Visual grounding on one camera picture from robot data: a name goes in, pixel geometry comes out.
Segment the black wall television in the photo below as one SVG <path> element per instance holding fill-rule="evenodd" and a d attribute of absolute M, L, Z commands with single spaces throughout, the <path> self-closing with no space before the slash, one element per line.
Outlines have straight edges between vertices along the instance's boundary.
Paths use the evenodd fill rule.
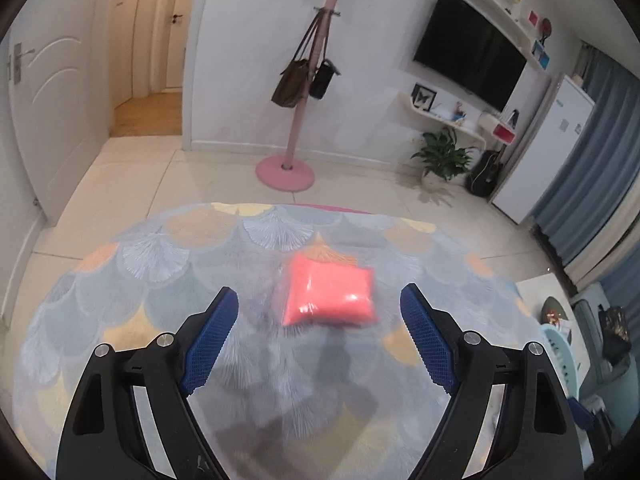
<path fill-rule="evenodd" d="M 413 61 L 501 112 L 526 65 L 513 42 L 465 0 L 437 0 Z"/>

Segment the light blue laundry basket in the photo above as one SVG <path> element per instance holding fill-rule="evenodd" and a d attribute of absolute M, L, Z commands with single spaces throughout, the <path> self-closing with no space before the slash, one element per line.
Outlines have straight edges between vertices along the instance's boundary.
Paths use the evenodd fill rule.
<path fill-rule="evenodd" d="M 547 338 L 553 366 L 566 396 L 578 400 L 580 389 L 578 362 L 570 345 L 568 331 L 553 324 L 542 324 L 541 329 Z"/>

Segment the white standing air conditioner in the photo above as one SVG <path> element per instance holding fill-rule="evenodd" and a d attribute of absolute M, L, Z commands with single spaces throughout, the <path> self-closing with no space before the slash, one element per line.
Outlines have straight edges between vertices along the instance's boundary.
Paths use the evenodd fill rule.
<path fill-rule="evenodd" d="M 593 99 L 570 76 L 552 82 L 491 195 L 490 202 L 511 221 L 525 221 L 546 194 L 580 140 L 593 107 Z"/>

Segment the blue curtain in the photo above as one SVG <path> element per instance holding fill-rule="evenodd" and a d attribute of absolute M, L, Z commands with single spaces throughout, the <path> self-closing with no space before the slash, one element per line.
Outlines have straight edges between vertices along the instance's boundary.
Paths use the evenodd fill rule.
<path fill-rule="evenodd" d="M 535 206 L 535 223 L 563 264 L 610 220 L 639 173 L 639 79 L 587 46 L 579 67 L 594 109 L 566 164 Z"/>

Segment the pink plastic packet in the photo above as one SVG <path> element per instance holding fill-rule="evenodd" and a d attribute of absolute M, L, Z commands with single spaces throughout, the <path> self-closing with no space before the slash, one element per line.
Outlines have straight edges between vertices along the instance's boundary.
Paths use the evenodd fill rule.
<path fill-rule="evenodd" d="M 373 284 L 372 269 L 298 254 L 288 267 L 288 298 L 282 324 L 374 324 L 378 316 L 372 298 Z"/>

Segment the white room door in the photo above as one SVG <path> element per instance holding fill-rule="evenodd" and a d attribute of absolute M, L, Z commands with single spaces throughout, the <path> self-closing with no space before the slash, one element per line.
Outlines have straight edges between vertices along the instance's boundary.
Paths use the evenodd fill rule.
<path fill-rule="evenodd" d="M 51 224 L 61 219 L 106 133 L 92 95 L 97 2 L 28 0 L 10 29 L 16 140 Z"/>

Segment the green potted plant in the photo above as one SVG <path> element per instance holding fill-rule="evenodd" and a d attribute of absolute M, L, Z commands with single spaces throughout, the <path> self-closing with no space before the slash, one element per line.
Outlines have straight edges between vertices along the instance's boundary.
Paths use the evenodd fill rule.
<path fill-rule="evenodd" d="M 424 132 L 421 146 L 411 158 L 422 164 L 421 184 L 427 191 L 436 191 L 467 174 L 472 162 L 470 149 L 458 145 L 457 133 L 448 126 L 438 133 Z"/>

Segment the red white wall cubby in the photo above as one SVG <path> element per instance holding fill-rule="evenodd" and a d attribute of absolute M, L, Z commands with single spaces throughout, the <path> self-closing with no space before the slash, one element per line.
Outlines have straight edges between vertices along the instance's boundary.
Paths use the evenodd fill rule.
<path fill-rule="evenodd" d="M 480 115 L 477 121 L 480 134 L 487 141 L 498 141 L 509 146 L 514 141 L 515 132 L 506 126 L 499 118 L 489 113 Z"/>

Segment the black acoustic guitar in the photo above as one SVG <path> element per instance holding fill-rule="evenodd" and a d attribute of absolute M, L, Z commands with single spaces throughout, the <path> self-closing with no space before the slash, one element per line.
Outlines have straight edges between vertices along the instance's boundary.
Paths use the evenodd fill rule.
<path fill-rule="evenodd" d="M 503 167 L 501 161 L 505 146 L 499 151 L 487 150 L 466 177 L 465 187 L 474 196 L 489 197 L 497 186 Z"/>

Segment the white curved upper shelf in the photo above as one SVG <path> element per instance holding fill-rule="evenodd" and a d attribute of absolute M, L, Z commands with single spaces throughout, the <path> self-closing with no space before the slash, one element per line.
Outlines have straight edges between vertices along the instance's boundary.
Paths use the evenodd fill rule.
<path fill-rule="evenodd" d="M 550 56 L 539 39 L 542 17 L 524 0 L 483 0 L 499 16 L 502 24 L 515 37 L 515 44 L 536 70 L 545 72 Z"/>

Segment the white lower wall shelf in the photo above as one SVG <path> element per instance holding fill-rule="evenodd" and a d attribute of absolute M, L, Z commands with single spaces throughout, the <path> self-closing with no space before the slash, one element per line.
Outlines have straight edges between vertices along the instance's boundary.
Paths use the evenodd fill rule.
<path fill-rule="evenodd" d="M 464 136 L 467 136 L 472 140 L 472 143 L 481 150 L 487 148 L 487 141 L 475 130 L 466 128 L 465 126 L 460 126 L 452 120 L 448 120 L 442 116 L 428 112 L 427 110 L 421 110 L 413 104 L 410 94 L 406 92 L 399 92 L 398 98 L 401 104 L 413 115 L 421 116 L 425 119 L 432 120 L 433 122 L 438 122 L 445 127 L 451 128 L 456 133 L 461 133 Z"/>

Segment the brown hanging handbag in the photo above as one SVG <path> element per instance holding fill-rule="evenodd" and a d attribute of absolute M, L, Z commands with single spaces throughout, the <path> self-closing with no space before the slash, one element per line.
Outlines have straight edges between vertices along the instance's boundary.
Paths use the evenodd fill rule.
<path fill-rule="evenodd" d="M 288 66 L 280 73 L 280 80 L 271 97 L 271 102 L 277 106 L 294 108 L 302 96 L 310 71 L 310 61 L 306 58 L 305 52 L 316 36 L 322 15 L 322 10 L 316 13 Z"/>

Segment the teal sofa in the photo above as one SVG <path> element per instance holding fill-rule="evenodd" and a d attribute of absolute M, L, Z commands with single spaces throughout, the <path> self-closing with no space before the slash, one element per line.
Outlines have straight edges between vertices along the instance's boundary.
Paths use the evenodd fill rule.
<path fill-rule="evenodd" d="M 611 307 L 604 289 L 595 282 L 572 298 L 572 308 L 582 334 L 588 356 L 589 370 L 580 386 L 580 398 L 600 396 L 610 413 L 639 413 L 639 381 L 636 359 L 631 353 L 613 365 L 603 354 L 604 336 L 599 313 Z"/>

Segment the white coffee table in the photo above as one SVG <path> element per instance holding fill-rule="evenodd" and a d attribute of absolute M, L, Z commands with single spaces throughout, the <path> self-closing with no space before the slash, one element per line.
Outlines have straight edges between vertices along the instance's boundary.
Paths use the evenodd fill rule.
<path fill-rule="evenodd" d="M 564 289 L 559 280 L 552 273 L 542 274 L 536 278 L 520 281 L 515 284 L 518 293 L 529 308 L 529 312 L 538 320 L 541 320 L 542 307 L 544 302 L 553 297 L 559 301 L 563 312 L 572 323 L 572 342 L 570 348 L 577 361 L 588 359 L 584 337 L 579 329 L 577 318 L 570 305 L 570 300 L 565 295 Z"/>

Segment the fan pattern table cloth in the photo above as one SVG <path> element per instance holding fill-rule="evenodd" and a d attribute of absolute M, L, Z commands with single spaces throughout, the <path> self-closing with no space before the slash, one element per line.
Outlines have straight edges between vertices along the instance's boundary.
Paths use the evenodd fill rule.
<path fill-rule="evenodd" d="M 284 325 L 298 255 L 371 270 L 374 324 Z M 293 205 L 157 214 L 96 248 L 43 299 L 14 366 L 12 426 L 53 474 L 92 350 L 143 347 L 230 287 L 238 319 L 207 384 L 190 397 L 229 476 L 405 479 L 448 402 L 400 316 L 411 283 L 491 344 L 544 339 L 512 283 L 426 222 Z"/>

